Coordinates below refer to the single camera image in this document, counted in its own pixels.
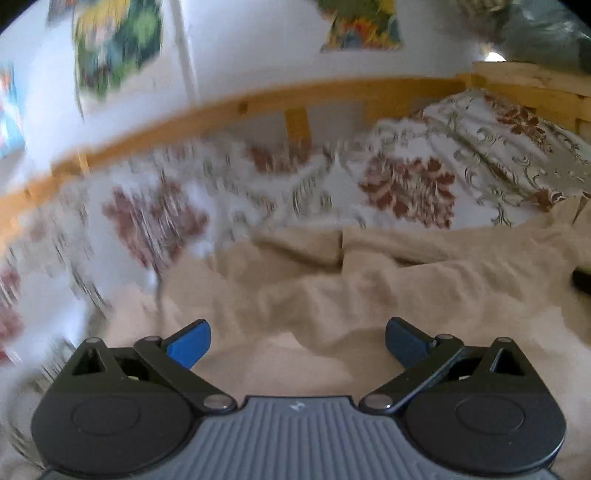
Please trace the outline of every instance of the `bed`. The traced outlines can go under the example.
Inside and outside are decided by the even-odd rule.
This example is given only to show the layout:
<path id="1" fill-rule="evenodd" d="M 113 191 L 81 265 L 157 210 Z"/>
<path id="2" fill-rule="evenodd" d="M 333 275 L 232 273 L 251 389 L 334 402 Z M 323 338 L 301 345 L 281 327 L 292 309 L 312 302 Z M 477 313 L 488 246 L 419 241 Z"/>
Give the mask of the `bed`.
<path id="1" fill-rule="evenodd" d="M 363 102 L 370 130 L 314 145 L 307 108 L 339 100 Z M 276 111 L 283 148 L 219 132 Z M 0 199 L 0 374 L 16 385 L 3 423 L 27 459 L 0 457 L 2 477 L 37 473 L 30 413 L 73 345 L 133 323 L 138 309 L 158 317 L 164 279 L 187 251 L 202 258 L 286 228 L 520 225 L 591 198 L 585 138 L 589 78 L 502 63 L 455 79 L 254 93 L 72 155 Z"/>

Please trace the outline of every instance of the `screw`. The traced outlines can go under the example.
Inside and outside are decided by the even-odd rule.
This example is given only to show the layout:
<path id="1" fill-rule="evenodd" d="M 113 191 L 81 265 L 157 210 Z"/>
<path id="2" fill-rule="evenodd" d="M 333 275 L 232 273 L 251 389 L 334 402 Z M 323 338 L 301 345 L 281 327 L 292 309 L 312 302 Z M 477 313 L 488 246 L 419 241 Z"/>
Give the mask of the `screw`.
<path id="1" fill-rule="evenodd" d="M 363 403 L 372 410 L 386 410 L 393 405 L 394 401 L 383 393 L 372 393 L 363 399 Z"/>
<path id="2" fill-rule="evenodd" d="M 203 400 L 203 405 L 209 410 L 228 410 L 233 404 L 234 400 L 223 394 L 209 395 Z"/>
<path id="3" fill-rule="evenodd" d="M 146 342 L 153 342 L 157 345 L 160 345 L 160 343 L 162 342 L 162 337 L 159 337 L 158 335 L 149 335 L 147 337 L 144 337 L 144 340 Z"/>

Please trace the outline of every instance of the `circular cover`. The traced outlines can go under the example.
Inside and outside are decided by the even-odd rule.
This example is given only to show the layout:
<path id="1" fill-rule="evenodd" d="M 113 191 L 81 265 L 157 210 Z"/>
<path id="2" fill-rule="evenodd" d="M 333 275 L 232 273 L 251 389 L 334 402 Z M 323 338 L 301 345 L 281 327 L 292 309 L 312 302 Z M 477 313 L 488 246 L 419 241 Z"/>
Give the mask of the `circular cover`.
<path id="1" fill-rule="evenodd" d="M 428 391 L 410 402 L 404 420 L 427 457 L 477 476 L 547 466 L 564 439 L 560 409 L 541 393 Z"/>
<path id="2" fill-rule="evenodd" d="M 80 393 L 85 383 L 77 382 L 78 392 L 50 390 L 34 416 L 33 435 L 48 466 L 84 477 L 127 476 L 187 439 L 191 411 L 173 391 L 121 380 L 125 387 L 112 393 Z"/>

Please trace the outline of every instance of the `floral bedding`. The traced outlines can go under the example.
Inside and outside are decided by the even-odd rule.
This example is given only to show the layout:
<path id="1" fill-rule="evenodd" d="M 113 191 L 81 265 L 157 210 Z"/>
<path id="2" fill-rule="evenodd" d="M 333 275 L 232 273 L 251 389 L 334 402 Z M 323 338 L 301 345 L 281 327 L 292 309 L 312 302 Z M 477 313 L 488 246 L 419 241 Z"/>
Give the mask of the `floral bedding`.
<path id="1" fill-rule="evenodd" d="M 22 219 L 25 234 L 0 264 L 0 382 L 11 386 L 1 418 L 12 446 L 0 438 L 0 478 L 35 478 L 35 402 L 81 338 L 133 322 L 126 312 L 138 306 L 159 315 L 159 286 L 183 249 L 207 255 L 293 225 L 511 226 L 590 196 L 590 173 L 579 137 L 472 89 L 336 145 L 274 153 L 219 134 L 69 184 Z"/>

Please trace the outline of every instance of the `poster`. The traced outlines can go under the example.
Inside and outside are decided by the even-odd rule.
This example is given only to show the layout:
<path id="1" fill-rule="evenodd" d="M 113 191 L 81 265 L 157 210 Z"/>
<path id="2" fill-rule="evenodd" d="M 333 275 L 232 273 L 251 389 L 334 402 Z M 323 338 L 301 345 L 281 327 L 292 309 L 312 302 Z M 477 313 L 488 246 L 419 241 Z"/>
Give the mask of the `poster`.
<path id="1" fill-rule="evenodd" d="M 179 75 L 171 65 L 171 14 L 161 0 L 98 0 L 76 13 L 76 87 L 83 114 L 115 96 L 154 90 Z"/>
<path id="2" fill-rule="evenodd" d="M 317 0 L 323 16 L 332 20 L 323 51 L 402 46 L 395 0 Z"/>
<path id="3" fill-rule="evenodd" d="M 0 65 L 0 158 L 24 146 L 12 66 Z"/>
<path id="4" fill-rule="evenodd" d="M 51 0 L 47 12 L 47 23 L 55 24 L 65 18 L 72 18 L 78 5 L 91 5 L 96 0 Z"/>

